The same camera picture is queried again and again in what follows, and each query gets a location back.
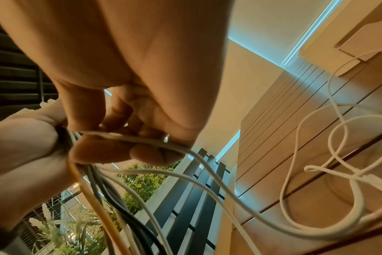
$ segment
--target skin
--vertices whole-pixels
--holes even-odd
[[[70,130],[101,129],[155,139],[168,134],[169,142],[192,147],[219,91],[232,5],[231,0],[2,0],[0,24],[56,85]],[[106,109],[103,89],[110,87],[112,104]],[[35,123],[39,124],[33,121],[33,129],[37,129]],[[9,125],[11,134],[22,131],[22,124],[12,120],[0,125]],[[44,131],[35,139],[47,140],[51,133]],[[19,139],[16,142],[22,149],[25,142],[30,143]],[[38,148],[44,150],[47,146],[41,139]],[[70,151],[70,157],[81,164],[133,158],[163,166],[183,155],[85,135]],[[20,177],[12,169],[28,163],[17,161],[15,168],[10,167],[8,183]],[[30,175],[21,174],[32,178],[31,188],[11,191],[10,200],[41,193],[44,186],[37,182],[60,182],[35,205],[22,205],[22,211],[30,211],[61,192],[71,180],[66,171],[58,169],[48,165],[46,172],[27,168]],[[0,193],[8,189],[10,185],[4,185]],[[10,208],[1,206],[0,212]],[[11,216],[10,222],[20,217]],[[13,223],[1,225],[10,228]]]

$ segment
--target foliage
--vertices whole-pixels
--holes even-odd
[[[147,164],[139,164],[135,163],[129,167],[129,169],[146,169],[146,168],[152,168],[152,169],[163,169],[167,171],[173,171],[174,168],[180,163],[181,161],[178,161],[170,166],[159,168],[150,166]],[[141,198],[143,201],[147,201],[151,196],[153,196],[157,189],[160,187],[160,185],[163,183],[163,181],[166,179],[167,176],[164,175],[156,175],[156,174],[139,174],[139,175],[122,175],[118,174],[118,178],[123,180],[130,188],[132,188]],[[133,199],[133,197],[125,193],[124,194],[124,202],[126,203],[129,211],[132,214],[137,213],[142,208],[141,206],[136,202],[136,200]]]
[[[77,219],[63,221],[53,220],[46,204],[42,205],[42,209],[45,221],[30,218],[29,222],[41,231],[39,241],[52,243],[54,255],[100,255],[105,250],[104,233],[94,212],[81,209],[75,213]],[[35,244],[33,253],[38,251]]]

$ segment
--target yellow cable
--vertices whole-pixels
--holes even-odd
[[[89,187],[85,184],[85,182],[82,179],[82,175],[80,174],[78,170],[78,167],[70,159],[68,159],[68,169],[72,173],[75,181],[79,184],[79,188],[81,189],[83,195],[89,202],[90,206],[93,208],[94,212],[99,217],[104,229],[110,236],[113,243],[115,243],[115,245],[117,246],[118,251],[121,253],[121,255],[132,255],[132,253],[130,252],[130,250],[125,245],[124,241],[122,240],[120,233],[116,229],[110,216],[107,214],[106,210],[103,208],[103,206],[99,203],[97,198],[91,192]]]

